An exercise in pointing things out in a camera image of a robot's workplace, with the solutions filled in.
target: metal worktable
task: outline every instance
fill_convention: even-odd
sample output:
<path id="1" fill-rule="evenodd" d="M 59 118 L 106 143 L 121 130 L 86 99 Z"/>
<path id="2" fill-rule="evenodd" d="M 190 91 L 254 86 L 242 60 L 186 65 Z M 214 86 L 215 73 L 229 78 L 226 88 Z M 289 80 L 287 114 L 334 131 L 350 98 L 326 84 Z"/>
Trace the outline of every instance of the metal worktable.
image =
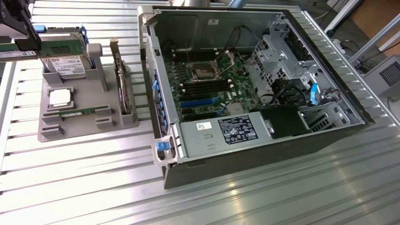
<path id="1" fill-rule="evenodd" d="M 79 26 L 105 48 L 110 38 L 133 73 L 141 125 L 41 143 L 42 64 L 9 63 L 0 94 L 0 224 L 395 224 L 400 222 L 400 132 L 342 56 L 298 7 L 286 8 L 335 65 L 377 125 L 321 152 L 170 190 L 151 155 L 153 126 L 141 67 L 137 8 L 159 1 L 39 0 L 33 22 Z"/>

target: green pcb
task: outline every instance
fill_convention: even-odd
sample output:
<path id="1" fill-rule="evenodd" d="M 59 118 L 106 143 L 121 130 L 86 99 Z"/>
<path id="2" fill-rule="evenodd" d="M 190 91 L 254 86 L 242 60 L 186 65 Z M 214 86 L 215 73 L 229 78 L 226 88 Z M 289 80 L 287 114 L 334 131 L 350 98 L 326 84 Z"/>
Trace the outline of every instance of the green pcb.
<path id="1" fill-rule="evenodd" d="M 229 56 L 222 56 L 219 59 L 219 69 L 223 71 L 231 65 Z M 183 119 L 182 108 L 181 108 L 181 97 L 185 96 L 181 89 L 181 83 L 190 83 L 193 78 L 191 68 L 189 63 L 166 62 L 171 91 L 174 95 L 175 106 L 178 109 L 181 120 Z M 207 93 L 211 94 L 211 98 L 215 99 L 215 104 L 202 105 L 195 107 L 186 107 L 193 109 L 189 115 L 203 114 L 211 112 L 219 112 L 219 116 L 229 116 L 227 105 L 231 103 L 241 103 L 245 111 L 249 113 L 255 107 L 258 97 L 255 94 L 255 88 L 251 84 L 250 78 L 245 75 L 246 68 L 239 57 L 235 57 L 235 65 L 222 74 L 223 79 L 231 79 L 234 88 L 229 91 L 219 91 Z"/>

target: blue pcie slot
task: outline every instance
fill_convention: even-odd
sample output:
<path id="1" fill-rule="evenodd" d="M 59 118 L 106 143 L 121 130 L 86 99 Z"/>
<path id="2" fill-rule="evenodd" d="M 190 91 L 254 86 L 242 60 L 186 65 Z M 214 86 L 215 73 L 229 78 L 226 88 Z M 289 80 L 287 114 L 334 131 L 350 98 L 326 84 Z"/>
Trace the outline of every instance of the blue pcie slot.
<path id="1" fill-rule="evenodd" d="M 199 100 L 199 101 L 191 101 L 191 102 L 182 102 L 181 107 L 194 107 L 194 106 L 201 106 L 201 105 L 214 105 L 218 100 L 218 97 L 213 99 L 206 99 L 206 100 Z"/>

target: power supply label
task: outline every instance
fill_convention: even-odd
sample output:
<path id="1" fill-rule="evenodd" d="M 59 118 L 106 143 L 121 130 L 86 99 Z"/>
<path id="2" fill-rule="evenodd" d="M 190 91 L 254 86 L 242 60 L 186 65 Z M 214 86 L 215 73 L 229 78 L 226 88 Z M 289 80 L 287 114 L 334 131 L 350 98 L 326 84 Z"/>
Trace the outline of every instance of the power supply label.
<path id="1" fill-rule="evenodd" d="M 237 144 L 259 138 L 250 116 L 219 120 L 219 124 L 227 144 Z"/>

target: white sticker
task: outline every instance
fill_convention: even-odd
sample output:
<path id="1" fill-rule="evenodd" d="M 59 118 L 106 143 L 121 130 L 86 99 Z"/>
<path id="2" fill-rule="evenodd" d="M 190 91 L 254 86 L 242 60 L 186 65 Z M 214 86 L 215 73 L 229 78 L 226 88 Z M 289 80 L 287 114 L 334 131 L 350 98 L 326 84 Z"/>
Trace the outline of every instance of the white sticker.
<path id="1" fill-rule="evenodd" d="M 209 20 L 209 25 L 219 25 L 221 20 Z"/>
<path id="2" fill-rule="evenodd" d="M 82 112 L 75 112 L 75 113 L 63 114 L 63 115 L 61 115 L 61 117 L 81 116 L 81 115 L 82 115 Z"/>
<path id="3" fill-rule="evenodd" d="M 51 59 L 59 75 L 83 74 L 86 72 L 81 56 L 67 56 Z"/>
<path id="4" fill-rule="evenodd" d="M 206 123 L 197 123 L 198 126 L 198 130 L 206 130 L 206 129 L 211 129 L 211 123 L 206 122 Z"/>
<path id="5" fill-rule="evenodd" d="M 13 58 L 21 56 L 33 56 L 37 55 L 34 51 L 13 51 L 13 52 L 0 52 L 0 58 Z"/>

